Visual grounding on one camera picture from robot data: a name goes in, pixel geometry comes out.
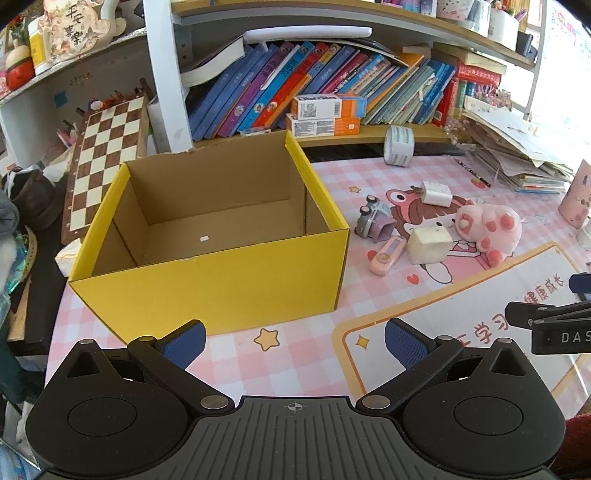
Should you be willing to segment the pink plush pig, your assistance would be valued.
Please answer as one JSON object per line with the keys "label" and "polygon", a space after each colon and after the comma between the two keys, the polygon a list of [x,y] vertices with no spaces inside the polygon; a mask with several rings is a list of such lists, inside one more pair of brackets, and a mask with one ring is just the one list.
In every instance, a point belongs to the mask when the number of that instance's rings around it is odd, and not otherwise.
{"label": "pink plush pig", "polygon": [[469,204],[456,212],[456,230],[474,243],[491,267],[512,256],[522,238],[522,220],[504,205]]}

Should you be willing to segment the red round doll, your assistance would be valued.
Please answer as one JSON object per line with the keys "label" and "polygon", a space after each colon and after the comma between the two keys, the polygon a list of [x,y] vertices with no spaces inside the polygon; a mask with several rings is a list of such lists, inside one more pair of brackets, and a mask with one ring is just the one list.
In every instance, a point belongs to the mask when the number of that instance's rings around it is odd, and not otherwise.
{"label": "red round doll", "polygon": [[34,76],[34,64],[27,45],[16,43],[6,57],[6,83],[10,91],[16,91]]}

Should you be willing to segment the clear tape roll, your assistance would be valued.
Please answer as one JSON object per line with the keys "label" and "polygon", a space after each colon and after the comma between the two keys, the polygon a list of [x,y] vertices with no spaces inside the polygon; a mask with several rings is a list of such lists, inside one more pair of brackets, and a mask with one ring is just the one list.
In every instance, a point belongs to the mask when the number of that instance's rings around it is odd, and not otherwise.
{"label": "clear tape roll", "polygon": [[385,135],[385,163],[390,166],[409,167],[414,151],[414,131],[408,127],[391,125]]}

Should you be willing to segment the brown leather shoe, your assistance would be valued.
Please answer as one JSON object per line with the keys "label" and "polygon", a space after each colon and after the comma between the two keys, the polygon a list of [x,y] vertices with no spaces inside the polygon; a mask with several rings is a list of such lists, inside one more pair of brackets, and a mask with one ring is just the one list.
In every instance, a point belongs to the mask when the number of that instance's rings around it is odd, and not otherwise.
{"label": "brown leather shoe", "polygon": [[49,180],[41,170],[16,173],[6,194],[17,207],[20,224],[33,231],[49,228],[60,216],[64,206],[64,181]]}

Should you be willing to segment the wooden chessboard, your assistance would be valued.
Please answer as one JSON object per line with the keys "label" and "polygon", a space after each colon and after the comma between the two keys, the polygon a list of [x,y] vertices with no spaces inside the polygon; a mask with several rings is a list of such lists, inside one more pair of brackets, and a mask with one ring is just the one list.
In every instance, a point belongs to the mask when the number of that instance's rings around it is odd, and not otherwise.
{"label": "wooden chessboard", "polygon": [[146,155],[147,104],[146,96],[136,95],[84,115],[67,176],[64,245],[84,237],[119,166]]}

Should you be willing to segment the white foam cube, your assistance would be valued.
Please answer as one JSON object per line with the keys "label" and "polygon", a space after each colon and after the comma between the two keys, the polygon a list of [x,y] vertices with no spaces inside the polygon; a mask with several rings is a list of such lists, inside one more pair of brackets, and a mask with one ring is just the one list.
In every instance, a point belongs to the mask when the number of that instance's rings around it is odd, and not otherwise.
{"label": "white foam cube", "polygon": [[446,259],[453,244],[454,240],[445,227],[418,227],[411,232],[406,250],[412,264],[434,264]]}

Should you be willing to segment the pink patterned cup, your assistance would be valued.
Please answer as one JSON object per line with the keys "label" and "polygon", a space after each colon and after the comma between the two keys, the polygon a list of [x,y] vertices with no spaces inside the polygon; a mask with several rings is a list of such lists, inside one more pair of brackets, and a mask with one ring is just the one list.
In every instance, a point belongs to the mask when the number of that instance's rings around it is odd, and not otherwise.
{"label": "pink patterned cup", "polygon": [[558,212],[572,227],[580,229],[590,213],[590,200],[591,166],[583,160],[558,207]]}

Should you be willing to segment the rabbit greeting ornament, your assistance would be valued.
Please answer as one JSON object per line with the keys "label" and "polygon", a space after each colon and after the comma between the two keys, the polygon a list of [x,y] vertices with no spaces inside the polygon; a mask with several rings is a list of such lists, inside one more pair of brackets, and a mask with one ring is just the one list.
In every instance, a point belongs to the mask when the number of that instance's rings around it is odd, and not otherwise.
{"label": "rabbit greeting ornament", "polygon": [[126,28],[126,20],[116,17],[119,0],[44,1],[38,28],[53,63],[78,57],[107,46]]}

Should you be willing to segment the crumpled white tissue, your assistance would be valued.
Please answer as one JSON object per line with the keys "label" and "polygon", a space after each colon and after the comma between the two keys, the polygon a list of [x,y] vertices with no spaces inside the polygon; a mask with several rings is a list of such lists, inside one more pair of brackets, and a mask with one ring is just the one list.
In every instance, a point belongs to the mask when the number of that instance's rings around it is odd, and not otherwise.
{"label": "crumpled white tissue", "polygon": [[61,274],[68,278],[75,261],[80,253],[82,242],[79,238],[64,246],[54,257],[55,263]]}

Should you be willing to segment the white power adapter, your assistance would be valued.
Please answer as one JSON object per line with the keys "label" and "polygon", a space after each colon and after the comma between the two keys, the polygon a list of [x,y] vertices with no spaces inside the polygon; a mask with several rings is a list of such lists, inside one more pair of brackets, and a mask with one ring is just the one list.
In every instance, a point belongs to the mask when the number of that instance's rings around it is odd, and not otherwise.
{"label": "white power adapter", "polygon": [[453,202],[451,189],[445,184],[423,181],[420,186],[414,187],[413,190],[419,194],[424,205],[449,208]]}

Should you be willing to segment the lower orange white box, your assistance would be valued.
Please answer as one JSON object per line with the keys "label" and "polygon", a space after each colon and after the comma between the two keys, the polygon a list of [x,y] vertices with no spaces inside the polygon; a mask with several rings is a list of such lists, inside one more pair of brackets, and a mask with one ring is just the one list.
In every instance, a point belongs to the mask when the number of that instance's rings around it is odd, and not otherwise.
{"label": "lower orange white box", "polygon": [[360,118],[304,119],[287,114],[286,127],[294,138],[351,136],[360,133]]}

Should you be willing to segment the yellow cardboard box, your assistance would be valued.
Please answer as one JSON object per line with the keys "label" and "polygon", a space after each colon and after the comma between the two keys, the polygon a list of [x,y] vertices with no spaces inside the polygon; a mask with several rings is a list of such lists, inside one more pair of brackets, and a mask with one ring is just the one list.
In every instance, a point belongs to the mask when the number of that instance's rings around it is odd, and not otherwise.
{"label": "yellow cardboard box", "polygon": [[290,132],[122,164],[69,277],[123,342],[329,313],[349,224]]}

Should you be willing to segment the upper orange white box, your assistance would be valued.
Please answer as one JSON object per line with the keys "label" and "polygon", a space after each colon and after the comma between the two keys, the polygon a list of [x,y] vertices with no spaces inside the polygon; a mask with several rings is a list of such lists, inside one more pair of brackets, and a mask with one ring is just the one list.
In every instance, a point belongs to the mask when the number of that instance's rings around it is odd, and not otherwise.
{"label": "upper orange white box", "polygon": [[367,100],[360,96],[335,94],[297,95],[290,104],[290,114],[297,120],[363,118]]}

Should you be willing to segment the pink rectangular eraser case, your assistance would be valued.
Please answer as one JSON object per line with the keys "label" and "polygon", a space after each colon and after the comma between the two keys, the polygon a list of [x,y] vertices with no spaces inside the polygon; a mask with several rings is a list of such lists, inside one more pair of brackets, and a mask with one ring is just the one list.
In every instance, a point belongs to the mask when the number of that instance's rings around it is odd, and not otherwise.
{"label": "pink rectangular eraser case", "polygon": [[407,240],[404,237],[391,237],[370,260],[370,272],[381,277],[386,276],[400,259],[406,245]]}

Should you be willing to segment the grey folded cloth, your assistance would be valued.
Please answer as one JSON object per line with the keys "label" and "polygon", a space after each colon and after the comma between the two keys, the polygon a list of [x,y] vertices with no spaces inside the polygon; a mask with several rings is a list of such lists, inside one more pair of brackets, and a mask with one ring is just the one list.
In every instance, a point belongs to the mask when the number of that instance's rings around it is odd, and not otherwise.
{"label": "grey folded cloth", "polygon": [[18,208],[3,190],[0,190],[0,239],[13,235],[20,222]]}

